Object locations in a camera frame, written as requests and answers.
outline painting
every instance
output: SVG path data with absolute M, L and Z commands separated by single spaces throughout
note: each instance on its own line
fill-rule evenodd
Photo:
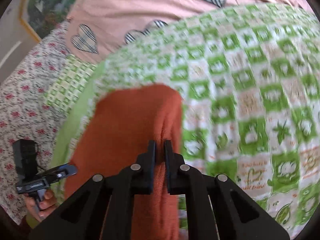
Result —
M 21 0 L 19 20 L 40 41 L 61 23 L 76 0 Z

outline human hand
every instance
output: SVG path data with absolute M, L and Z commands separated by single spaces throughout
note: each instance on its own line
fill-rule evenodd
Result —
M 39 207 L 41 209 L 39 213 L 36 212 L 36 201 L 34 198 L 25 196 L 24 201 L 30 214 L 39 222 L 49 216 L 58 207 L 57 199 L 51 189 L 47 189 L 44 193 L 44 200 L 39 203 Z

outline orange cloth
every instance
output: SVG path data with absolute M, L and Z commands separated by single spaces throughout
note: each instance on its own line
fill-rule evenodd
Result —
M 177 197 L 167 193 L 163 142 L 170 139 L 178 152 L 180 135 L 181 97 L 175 90 L 152 85 L 107 95 L 97 104 L 71 159 L 78 173 L 66 180 L 65 197 L 94 174 L 118 174 L 146 152 L 149 140 L 155 140 L 154 190 L 152 195 L 135 196 L 131 239 L 177 240 Z

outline wall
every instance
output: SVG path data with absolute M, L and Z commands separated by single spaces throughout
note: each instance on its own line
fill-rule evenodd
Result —
M 12 0 L 0 19 L 0 83 L 37 44 L 19 22 L 21 0 Z

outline green and white checkered fabric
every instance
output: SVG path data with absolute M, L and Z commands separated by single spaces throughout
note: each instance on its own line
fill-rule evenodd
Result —
M 95 68 L 96 65 L 69 55 L 65 69 L 44 95 L 44 103 L 63 113 L 69 113 Z
M 113 90 L 154 82 L 176 89 L 186 163 L 227 174 L 293 238 L 319 203 L 319 46 L 316 17 L 287 5 L 181 20 L 110 55 L 82 118 Z M 183 198 L 179 207 L 183 232 Z

